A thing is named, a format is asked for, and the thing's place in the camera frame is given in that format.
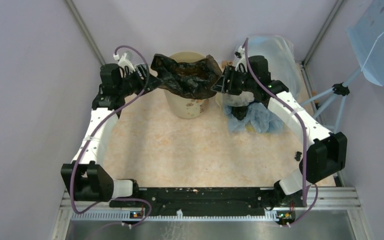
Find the black trash bag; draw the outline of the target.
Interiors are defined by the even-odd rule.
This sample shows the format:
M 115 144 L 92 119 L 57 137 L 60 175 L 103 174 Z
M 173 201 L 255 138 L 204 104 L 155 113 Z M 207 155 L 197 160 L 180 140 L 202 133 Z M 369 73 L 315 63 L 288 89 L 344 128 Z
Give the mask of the black trash bag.
M 232 106 L 231 113 L 238 120 L 242 121 L 248 114 L 249 106 Z
M 160 89 L 194 100 L 213 97 L 216 92 L 211 87 L 222 76 L 222 71 L 211 55 L 195 62 L 177 62 L 163 54 L 155 54 L 150 68 L 162 80 Z

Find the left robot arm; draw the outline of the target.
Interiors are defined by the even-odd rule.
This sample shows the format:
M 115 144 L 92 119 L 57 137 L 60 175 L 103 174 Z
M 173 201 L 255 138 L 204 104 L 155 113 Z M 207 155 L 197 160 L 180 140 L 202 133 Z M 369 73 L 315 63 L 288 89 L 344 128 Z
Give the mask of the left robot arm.
M 73 201 L 109 202 L 121 198 L 127 206 L 134 207 L 141 198 L 137 182 L 112 178 L 104 169 L 104 156 L 121 111 L 128 106 L 126 98 L 147 94 L 163 82 L 149 73 L 146 63 L 134 67 L 102 65 L 100 79 L 86 134 L 73 160 L 63 164 L 60 173 Z

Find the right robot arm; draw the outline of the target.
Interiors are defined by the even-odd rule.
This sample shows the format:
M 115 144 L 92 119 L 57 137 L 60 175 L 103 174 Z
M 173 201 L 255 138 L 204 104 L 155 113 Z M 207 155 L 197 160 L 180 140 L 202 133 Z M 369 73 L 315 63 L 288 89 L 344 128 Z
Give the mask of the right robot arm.
M 306 204 L 312 185 L 344 169 L 347 137 L 322 126 L 300 106 L 281 80 L 273 80 L 264 56 L 243 57 L 236 65 L 226 66 L 211 90 L 231 96 L 252 93 L 256 102 L 279 117 L 301 141 L 298 168 L 274 184 L 273 200 L 277 205 L 287 206 L 299 191 Z

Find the beige round trash bin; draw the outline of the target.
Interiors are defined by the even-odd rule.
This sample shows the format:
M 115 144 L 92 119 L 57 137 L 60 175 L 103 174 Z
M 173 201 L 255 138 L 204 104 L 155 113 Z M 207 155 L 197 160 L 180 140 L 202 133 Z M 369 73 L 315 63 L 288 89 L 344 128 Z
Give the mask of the beige round trash bin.
M 170 56 L 176 62 L 193 63 L 205 58 L 204 55 L 193 51 L 181 51 Z M 194 119 L 201 116 L 209 107 L 210 99 L 183 98 L 164 90 L 165 98 L 171 112 L 182 119 Z

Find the small wooden block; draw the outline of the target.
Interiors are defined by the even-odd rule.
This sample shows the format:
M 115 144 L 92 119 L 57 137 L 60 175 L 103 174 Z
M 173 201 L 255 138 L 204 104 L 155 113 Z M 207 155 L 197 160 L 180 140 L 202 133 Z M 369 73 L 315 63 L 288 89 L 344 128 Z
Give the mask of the small wooden block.
M 232 61 L 227 61 L 227 60 L 223 60 L 221 62 L 221 69 L 223 70 L 224 68 L 226 68 L 227 66 L 232 66 L 233 65 L 233 62 Z

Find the white clear plastic bag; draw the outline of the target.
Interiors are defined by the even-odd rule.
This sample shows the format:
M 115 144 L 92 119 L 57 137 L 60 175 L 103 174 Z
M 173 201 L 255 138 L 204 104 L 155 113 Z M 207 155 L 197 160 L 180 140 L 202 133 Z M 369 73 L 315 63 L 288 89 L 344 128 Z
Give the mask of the white clear plastic bag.
M 225 105 L 231 107 L 244 107 L 248 106 L 255 100 L 252 92 L 243 91 L 239 95 L 233 95 L 228 93 L 222 94 L 222 101 Z

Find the blue plastic bag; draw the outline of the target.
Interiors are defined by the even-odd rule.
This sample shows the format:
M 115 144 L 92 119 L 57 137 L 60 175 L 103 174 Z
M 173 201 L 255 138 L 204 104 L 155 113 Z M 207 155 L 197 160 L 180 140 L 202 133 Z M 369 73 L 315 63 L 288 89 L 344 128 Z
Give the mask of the blue plastic bag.
M 227 118 L 227 128 L 231 133 L 253 132 L 258 134 L 279 134 L 283 131 L 284 122 L 261 102 L 248 105 L 247 116 L 237 120 L 232 115 L 232 106 L 223 105 L 223 113 Z

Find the large translucent plastic bag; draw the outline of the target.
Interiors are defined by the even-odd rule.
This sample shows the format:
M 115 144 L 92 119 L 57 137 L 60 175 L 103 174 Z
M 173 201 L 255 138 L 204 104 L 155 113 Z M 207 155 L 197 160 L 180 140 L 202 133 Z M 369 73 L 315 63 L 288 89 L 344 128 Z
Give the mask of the large translucent plastic bag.
M 297 99 L 302 89 L 293 44 L 279 35 L 253 35 L 248 38 L 248 56 L 263 56 L 268 61 L 272 80 L 282 81 Z

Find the small black plastic clip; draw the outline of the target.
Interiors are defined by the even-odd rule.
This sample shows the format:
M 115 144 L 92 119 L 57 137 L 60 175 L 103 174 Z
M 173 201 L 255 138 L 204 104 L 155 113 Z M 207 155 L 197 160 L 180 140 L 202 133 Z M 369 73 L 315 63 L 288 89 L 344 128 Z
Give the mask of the small black plastic clip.
M 300 152 L 300 151 L 296 151 L 295 152 L 295 156 L 294 156 L 294 159 L 297 161 L 297 162 L 300 162 L 301 161 L 301 159 L 302 159 L 302 152 Z

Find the blue perforated lamp panel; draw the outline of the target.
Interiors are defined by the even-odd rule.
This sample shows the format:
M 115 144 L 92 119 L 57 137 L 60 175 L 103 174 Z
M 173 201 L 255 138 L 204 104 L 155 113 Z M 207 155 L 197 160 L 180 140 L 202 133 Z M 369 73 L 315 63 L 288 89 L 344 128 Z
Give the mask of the blue perforated lamp panel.
M 384 86 L 384 0 L 374 0 L 346 33 L 364 77 Z

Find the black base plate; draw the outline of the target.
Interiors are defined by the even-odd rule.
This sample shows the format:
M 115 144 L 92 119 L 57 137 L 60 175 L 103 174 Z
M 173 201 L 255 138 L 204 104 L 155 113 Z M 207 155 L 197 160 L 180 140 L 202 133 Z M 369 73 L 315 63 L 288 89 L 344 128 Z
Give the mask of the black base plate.
M 272 187 L 148 187 L 133 193 L 135 201 L 112 200 L 111 208 L 150 210 L 152 217 L 262 216 L 274 208 L 302 207 L 302 191 L 284 195 Z

